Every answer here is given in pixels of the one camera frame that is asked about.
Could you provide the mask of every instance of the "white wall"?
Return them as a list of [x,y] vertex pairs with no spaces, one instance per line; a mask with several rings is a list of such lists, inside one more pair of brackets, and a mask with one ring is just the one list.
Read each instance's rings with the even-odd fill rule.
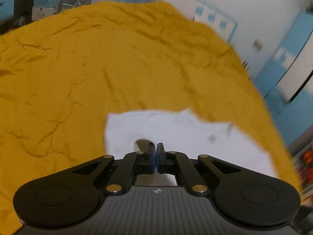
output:
[[[310,0],[204,0],[238,21],[231,44],[242,59],[250,62],[254,78],[273,56],[291,28],[298,12]],[[252,48],[255,39],[262,42],[260,53]]]

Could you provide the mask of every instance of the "gold screw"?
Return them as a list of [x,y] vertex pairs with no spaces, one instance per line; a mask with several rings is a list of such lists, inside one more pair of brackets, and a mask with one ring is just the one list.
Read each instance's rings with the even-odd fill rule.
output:
[[107,191],[111,193],[117,193],[122,190],[122,187],[119,184],[111,184],[106,187]]
[[202,184],[196,184],[192,187],[192,190],[197,192],[197,193],[204,193],[207,191],[207,187],[205,185]]

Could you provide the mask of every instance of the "blue and white cabinet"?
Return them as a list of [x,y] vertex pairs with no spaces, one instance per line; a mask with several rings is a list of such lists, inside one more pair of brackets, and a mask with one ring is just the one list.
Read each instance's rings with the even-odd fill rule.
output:
[[255,80],[286,145],[313,124],[313,14],[302,11]]

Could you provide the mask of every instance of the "white garment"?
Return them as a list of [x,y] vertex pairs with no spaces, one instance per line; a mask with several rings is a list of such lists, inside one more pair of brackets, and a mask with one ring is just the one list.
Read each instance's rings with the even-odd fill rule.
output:
[[109,114],[104,139],[107,154],[115,159],[134,151],[136,140],[147,139],[155,147],[162,142],[165,151],[182,152],[192,159],[207,154],[277,177],[269,154],[250,137],[231,123],[201,121],[189,109],[179,113],[146,110]]

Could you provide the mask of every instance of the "wrinkled fabric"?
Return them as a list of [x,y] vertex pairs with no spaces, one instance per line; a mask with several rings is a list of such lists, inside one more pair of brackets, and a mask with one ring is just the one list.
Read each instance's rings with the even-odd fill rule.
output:
[[20,227],[21,185],[104,154],[108,113],[187,108],[235,123],[299,189],[236,53],[168,3],[99,2],[0,36],[0,234]]

